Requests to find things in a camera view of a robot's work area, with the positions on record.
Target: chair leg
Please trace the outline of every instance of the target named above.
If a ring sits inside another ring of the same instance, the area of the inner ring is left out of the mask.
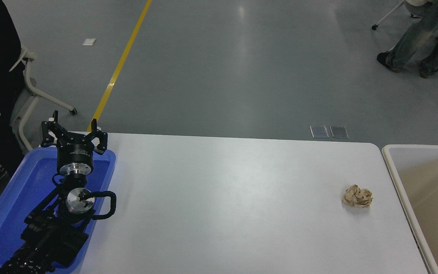
[[[38,95],[36,95],[33,98],[32,102],[30,103],[30,105],[26,109],[25,114],[21,118],[21,121],[20,121],[19,126],[18,126],[19,139],[21,140],[21,142],[23,142],[23,144],[25,145],[25,147],[28,151],[32,151],[33,147],[31,146],[30,142],[28,142],[28,139],[26,139],[26,136],[23,132],[23,129],[26,125],[26,122],[28,122],[28,119],[30,118],[31,114],[33,113],[33,110],[37,106],[39,100],[40,100],[40,96],[38,96]]]
[[[405,1],[401,1],[396,7],[394,7],[388,14],[386,14],[383,18],[381,18],[381,20],[379,20],[376,24],[374,24],[371,29],[372,30],[376,30],[379,26],[379,24],[381,24],[390,14],[392,14],[393,12],[395,12],[397,9],[399,9],[403,3],[405,3]]]

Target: black cable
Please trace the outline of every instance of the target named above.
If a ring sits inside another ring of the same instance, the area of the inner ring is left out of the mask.
[[[57,176],[57,175],[60,175],[60,174],[59,174],[59,173],[55,173],[55,174],[52,176],[52,182],[54,183],[55,186],[59,186],[59,184],[57,184],[57,182],[55,181],[55,176]]]

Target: gray floor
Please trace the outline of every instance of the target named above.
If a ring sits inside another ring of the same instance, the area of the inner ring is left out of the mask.
[[[5,1],[21,41],[38,53],[40,122],[83,131],[145,0]],[[415,19],[398,0],[153,0],[99,119],[107,132],[438,144],[438,74],[422,79],[421,49],[401,73],[376,61]],[[97,38],[92,47],[85,38]],[[349,139],[313,139],[310,125],[344,125]]]

